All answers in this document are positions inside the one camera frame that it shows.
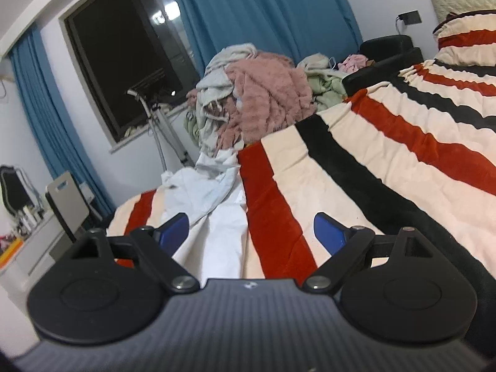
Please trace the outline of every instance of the wall socket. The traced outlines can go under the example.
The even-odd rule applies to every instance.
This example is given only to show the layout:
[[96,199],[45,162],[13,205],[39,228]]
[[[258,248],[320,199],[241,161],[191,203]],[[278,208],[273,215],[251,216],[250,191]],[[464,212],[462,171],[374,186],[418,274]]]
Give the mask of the wall socket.
[[400,20],[403,21],[405,25],[414,25],[414,24],[422,23],[422,18],[420,18],[420,14],[418,11],[410,11],[400,14],[398,15],[398,18],[400,18]]

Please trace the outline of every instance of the pile of clothes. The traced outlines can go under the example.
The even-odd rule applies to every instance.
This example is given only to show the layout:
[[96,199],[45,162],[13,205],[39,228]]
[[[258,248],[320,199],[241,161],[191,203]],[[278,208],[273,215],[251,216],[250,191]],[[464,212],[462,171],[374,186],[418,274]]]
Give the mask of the pile of clothes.
[[312,100],[318,111],[340,104],[347,97],[343,87],[343,78],[348,74],[334,70],[329,58],[323,54],[317,53],[305,57],[298,64],[298,68],[305,71],[307,75],[308,85],[313,93]]
[[215,55],[187,99],[185,127],[210,156],[258,141],[316,112],[304,70],[251,43]]

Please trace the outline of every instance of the blue curtain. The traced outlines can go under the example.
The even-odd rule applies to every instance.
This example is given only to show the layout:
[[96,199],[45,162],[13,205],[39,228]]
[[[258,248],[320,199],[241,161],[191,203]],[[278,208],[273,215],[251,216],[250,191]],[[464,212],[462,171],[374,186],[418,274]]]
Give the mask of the blue curtain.
[[176,0],[197,70],[231,44],[252,42],[295,63],[323,53],[342,61],[362,42],[348,0]]
[[98,209],[107,216],[115,206],[69,118],[36,25],[12,48],[10,58],[26,117],[51,177],[70,171],[78,183],[88,183]]

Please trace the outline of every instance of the screw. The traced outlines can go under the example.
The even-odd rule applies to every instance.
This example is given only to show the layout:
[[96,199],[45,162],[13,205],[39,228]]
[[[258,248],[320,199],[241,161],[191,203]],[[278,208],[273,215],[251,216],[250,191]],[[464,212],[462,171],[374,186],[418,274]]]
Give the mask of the screw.
[[306,284],[312,290],[323,290],[331,285],[331,280],[323,275],[315,275],[306,280]]
[[254,281],[250,281],[250,282],[244,284],[244,287],[246,289],[249,289],[249,290],[252,290],[252,289],[254,289],[254,288],[258,287],[258,286],[259,285],[256,282],[254,282]]
[[193,288],[196,280],[189,275],[181,275],[180,277],[175,277],[172,280],[172,286],[178,290],[187,290]]

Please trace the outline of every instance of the striped blanket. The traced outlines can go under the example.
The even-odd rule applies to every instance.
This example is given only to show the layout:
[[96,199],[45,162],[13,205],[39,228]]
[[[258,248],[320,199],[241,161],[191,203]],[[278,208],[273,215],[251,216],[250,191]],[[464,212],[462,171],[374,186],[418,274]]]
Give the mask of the striped blanket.
[[[436,60],[239,152],[249,225],[243,277],[303,282],[330,258],[313,232],[321,211],[388,235],[413,226],[474,287],[465,338],[494,357],[496,11],[460,15],[436,36]],[[158,226],[159,194],[130,200],[109,232]]]

